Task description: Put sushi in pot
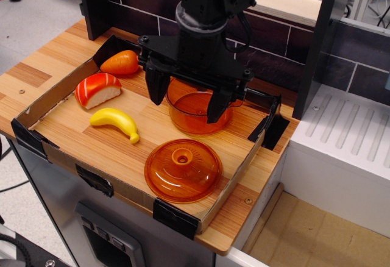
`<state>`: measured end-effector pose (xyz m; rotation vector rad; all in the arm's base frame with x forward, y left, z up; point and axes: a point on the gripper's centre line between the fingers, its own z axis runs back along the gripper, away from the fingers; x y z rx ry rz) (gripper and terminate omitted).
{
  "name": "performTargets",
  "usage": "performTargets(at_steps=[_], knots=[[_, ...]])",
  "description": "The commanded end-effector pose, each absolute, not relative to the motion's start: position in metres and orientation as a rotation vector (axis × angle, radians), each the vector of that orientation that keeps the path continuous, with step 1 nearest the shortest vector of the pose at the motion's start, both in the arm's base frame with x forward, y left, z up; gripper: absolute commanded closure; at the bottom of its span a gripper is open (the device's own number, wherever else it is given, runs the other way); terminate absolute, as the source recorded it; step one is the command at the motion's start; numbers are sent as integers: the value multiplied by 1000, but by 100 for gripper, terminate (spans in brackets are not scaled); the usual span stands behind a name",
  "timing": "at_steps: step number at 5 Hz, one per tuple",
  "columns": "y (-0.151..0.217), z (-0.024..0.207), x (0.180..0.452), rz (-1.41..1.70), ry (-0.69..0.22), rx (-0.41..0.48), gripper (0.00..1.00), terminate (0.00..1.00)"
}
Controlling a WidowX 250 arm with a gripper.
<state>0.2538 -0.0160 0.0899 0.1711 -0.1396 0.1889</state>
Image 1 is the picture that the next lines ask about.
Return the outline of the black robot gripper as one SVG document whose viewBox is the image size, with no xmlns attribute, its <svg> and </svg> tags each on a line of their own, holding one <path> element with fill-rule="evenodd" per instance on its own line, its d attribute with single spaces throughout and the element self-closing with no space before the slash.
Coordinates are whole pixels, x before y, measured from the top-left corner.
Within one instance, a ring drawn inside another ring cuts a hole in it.
<svg viewBox="0 0 390 267">
<path fill-rule="evenodd" d="M 224 8 L 180 2 L 175 10 L 177 35 L 142 35 L 139 63 L 145 71 L 149 98 L 160 105 L 171 77 L 211 90 L 207 123 L 219 121 L 231 102 L 243 99 L 253 72 L 237 62 L 227 46 L 225 28 L 231 18 Z"/>
</svg>

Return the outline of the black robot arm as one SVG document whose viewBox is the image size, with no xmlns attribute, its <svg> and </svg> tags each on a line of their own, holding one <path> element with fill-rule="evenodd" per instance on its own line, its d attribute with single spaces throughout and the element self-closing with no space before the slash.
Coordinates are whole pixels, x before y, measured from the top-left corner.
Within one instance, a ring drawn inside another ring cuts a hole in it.
<svg viewBox="0 0 390 267">
<path fill-rule="evenodd" d="M 138 39 L 151 101 L 160 105 L 172 77 L 213 92 L 207 108 L 208 123 L 216 123 L 229 105 L 243 100 L 251 70 L 233 58 L 249 44 L 233 48 L 226 42 L 226 26 L 237 17 L 252 36 L 244 11 L 256 0 L 181 0 L 175 10 L 179 33 L 175 36 L 142 35 Z"/>
</svg>

